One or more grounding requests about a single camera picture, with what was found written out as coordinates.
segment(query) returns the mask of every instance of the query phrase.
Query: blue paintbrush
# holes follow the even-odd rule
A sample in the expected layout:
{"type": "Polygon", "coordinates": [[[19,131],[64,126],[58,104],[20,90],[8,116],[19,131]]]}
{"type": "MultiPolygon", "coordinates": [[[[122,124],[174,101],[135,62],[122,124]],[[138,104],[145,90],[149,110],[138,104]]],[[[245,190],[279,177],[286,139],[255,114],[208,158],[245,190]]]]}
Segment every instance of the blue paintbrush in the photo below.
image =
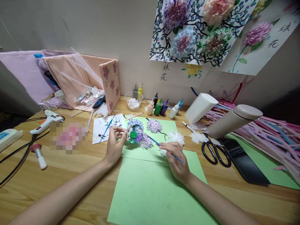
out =
{"type": "MultiPolygon", "coordinates": [[[[146,133],[144,133],[143,132],[143,134],[145,134],[148,138],[150,138],[152,141],[154,141],[155,143],[157,143],[159,146],[161,146],[161,144],[160,143],[158,143],[157,141],[155,141],[152,137],[150,137],[148,134],[146,134],[146,133]]],[[[171,155],[172,156],[174,156],[176,159],[178,159],[180,162],[182,162],[182,163],[184,163],[183,161],[181,161],[178,157],[176,157],[175,155],[173,155],[172,153],[171,153],[171,155]]]]}
{"type": "Polygon", "coordinates": [[[102,139],[103,139],[103,137],[104,137],[104,135],[105,135],[105,133],[106,133],[107,129],[109,128],[110,124],[112,123],[112,121],[113,121],[114,117],[115,117],[115,115],[113,116],[112,120],[109,122],[109,124],[108,124],[108,126],[107,126],[106,130],[104,131],[104,134],[102,135],[102,138],[101,138],[101,140],[99,141],[99,143],[102,141],[102,139]]]}

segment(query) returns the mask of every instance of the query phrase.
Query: clear plastic cup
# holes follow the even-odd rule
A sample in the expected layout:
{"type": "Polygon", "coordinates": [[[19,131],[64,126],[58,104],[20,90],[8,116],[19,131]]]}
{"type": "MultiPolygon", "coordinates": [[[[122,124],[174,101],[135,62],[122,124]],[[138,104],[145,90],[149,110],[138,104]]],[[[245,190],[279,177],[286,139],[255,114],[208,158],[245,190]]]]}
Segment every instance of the clear plastic cup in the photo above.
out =
{"type": "Polygon", "coordinates": [[[128,92],[125,94],[127,105],[130,109],[138,109],[141,105],[144,96],[138,92],[128,92]]]}

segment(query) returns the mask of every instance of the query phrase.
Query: green paper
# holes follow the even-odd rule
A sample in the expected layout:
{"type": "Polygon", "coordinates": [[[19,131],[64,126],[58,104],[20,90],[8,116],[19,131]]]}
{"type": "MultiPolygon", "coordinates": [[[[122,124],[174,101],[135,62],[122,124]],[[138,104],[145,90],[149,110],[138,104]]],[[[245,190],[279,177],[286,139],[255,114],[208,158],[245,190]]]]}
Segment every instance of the green paper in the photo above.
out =
{"type": "MultiPolygon", "coordinates": [[[[144,133],[148,134],[158,143],[170,141],[168,138],[170,131],[177,132],[176,123],[174,121],[158,119],[157,121],[159,121],[162,125],[162,131],[160,133],[151,133],[147,130],[148,120],[145,117],[135,117],[135,119],[138,119],[143,123],[144,133]]],[[[138,144],[130,144],[128,141],[126,141],[123,147],[121,157],[148,160],[161,163],[168,162],[166,157],[160,156],[159,148],[155,142],[153,142],[153,146],[151,148],[142,149],[139,147],[138,144]]]]}
{"type": "Polygon", "coordinates": [[[246,141],[227,134],[225,138],[230,138],[236,140],[241,147],[245,150],[247,155],[253,160],[257,167],[262,171],[262,173],[268,178],[271,184],[276,184],[284,186],[287,188],[293,188],[300,190],[300,186],[294,181],[292,176],[283,170],[274,170],[273,168],[281,166],[282,164],[269,157],[265,153],[261,152],[259,149],[250,145],[246,141]]]}
{"type": "MultiPolygon", "coordinates": [[[[195,152],[183,151],[193,174],[207,183],[195,152]]],[[[218,224],[173,176],[168,163],[123,158],[108,222],[116,224],[218,224]]]]}

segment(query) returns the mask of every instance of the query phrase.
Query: scissors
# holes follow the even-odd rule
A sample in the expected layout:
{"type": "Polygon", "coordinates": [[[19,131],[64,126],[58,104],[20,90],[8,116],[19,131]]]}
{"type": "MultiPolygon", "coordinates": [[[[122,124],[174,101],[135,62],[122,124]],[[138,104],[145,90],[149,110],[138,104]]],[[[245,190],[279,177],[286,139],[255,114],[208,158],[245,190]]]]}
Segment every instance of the scissors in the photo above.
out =
{"type": "Polygon", "coordinates": [[[228,168],[228,167],[231,167],[231,159],[230,159],[230,157],[229,157],[229,154],[228,154],[224,149],[222,149],[220,146],[215,145],[214,143],[212,143],[212,141],[209,139],[209,137],[208,137],[208,135],[207,135],[206,133],[203,133],[203,134],[204,134],[205,137],[207,137],[208,140],[209,140],[208,142],[203,143],[203,144],[202,144],[202,147],[201,147],[202,153],[203,153],[204,157],[207,159],[207,161],[209,161],[209,162],[210,162],[211,164],[213,164],[213,165],[217,165],[217,164],[218,164],[218,160],[219,160],[220,163],[221,163],[224,167],[227,167],[227,168],[228,168]],[[213,156],[214,161],[212,161],[212,160],[207,156],[207,154],[205,153],[205,149],[204,149],[205,146],[208,147],[210,153],[211,153],[212,156],[213,156]],[[221,159],[221,157],[220,157],[220,155],[219,155],[218,149],[225,155],[225,157],[226,157],[226,159],[227,159],[227,161],[228,161],[228,164],[225,164],[225,163],[223,162],[223,160],[221,159]]]}

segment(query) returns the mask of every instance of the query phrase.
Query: purple paint bottle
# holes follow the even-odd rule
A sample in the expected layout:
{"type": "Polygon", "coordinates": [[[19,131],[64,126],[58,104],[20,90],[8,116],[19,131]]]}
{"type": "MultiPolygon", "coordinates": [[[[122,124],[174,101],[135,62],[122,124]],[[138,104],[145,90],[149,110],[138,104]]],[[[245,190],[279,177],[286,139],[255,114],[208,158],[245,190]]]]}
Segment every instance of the purple paint bottle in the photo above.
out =
{"type": "Polygon", "coordinates": [[[168,109],[168,105],[169,105],[169,99],[163,104],[162,109],[160,110],[160,115],[163,116],[167,109],[168,109]]]}

